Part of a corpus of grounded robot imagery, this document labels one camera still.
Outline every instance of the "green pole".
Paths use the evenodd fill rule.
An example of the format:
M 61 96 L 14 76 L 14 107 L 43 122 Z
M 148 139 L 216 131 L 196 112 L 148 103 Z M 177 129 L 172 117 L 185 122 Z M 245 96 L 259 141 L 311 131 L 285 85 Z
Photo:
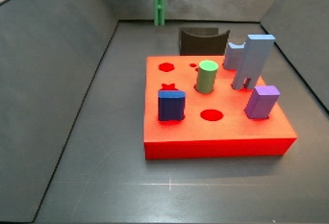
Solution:
M 154 25 L 165 25 L 165 0 L 154 0 Z
M 204 60 L 200 62 L 199 79 L 196 89 L 201 93 L 212 93 L 215 90 L 215 78 L 219 64 L 215 61 Z

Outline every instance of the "purple hexagonal prism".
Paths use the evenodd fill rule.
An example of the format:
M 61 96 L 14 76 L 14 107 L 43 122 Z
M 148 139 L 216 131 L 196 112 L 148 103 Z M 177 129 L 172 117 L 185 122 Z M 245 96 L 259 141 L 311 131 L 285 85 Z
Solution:
M 245 112 L 249 119 L 267 119 L 280 99 L 280 91 L 275 86 L 257 86 L 247 104 Z

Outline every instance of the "green cylinder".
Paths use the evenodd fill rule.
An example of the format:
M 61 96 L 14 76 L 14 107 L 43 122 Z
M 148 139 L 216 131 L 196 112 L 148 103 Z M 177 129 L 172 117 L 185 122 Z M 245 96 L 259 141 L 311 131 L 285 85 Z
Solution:
M 201 93 L 212 93 L 215 90 L 215 78 L 219 64 L 215 61 L 204 60 L 200 62 L 199 79 L 196 89 Z

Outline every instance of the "blue block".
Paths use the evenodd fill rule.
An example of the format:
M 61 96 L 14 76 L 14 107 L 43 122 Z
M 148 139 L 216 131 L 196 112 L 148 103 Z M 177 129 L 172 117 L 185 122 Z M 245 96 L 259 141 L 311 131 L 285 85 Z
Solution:
M 158 120 L 184 120 L 185 91 L 158 91 Z

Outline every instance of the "red block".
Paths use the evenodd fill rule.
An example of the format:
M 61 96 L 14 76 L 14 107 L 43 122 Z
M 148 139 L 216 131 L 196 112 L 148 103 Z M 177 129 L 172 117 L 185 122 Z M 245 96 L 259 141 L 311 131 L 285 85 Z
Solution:
M 196 65 L 212 60 L 220 65 L 215 91 L 200 93 Z M 146 158 L 187 159 L 284 155 L 298 135 L 276 104 L 268 119 L 249 119 L 245 107 L 252 90 L 236 90 L 236 71 L 223 68 L 221 56 L 149 57 L 145 115 Z M 170 63 L 172 71 L 160 65 Z M 158 121 L 158 90 L 176 84 L 187 92 L 185 120 Z M 259 86 L 265 83 L 260 78 Z

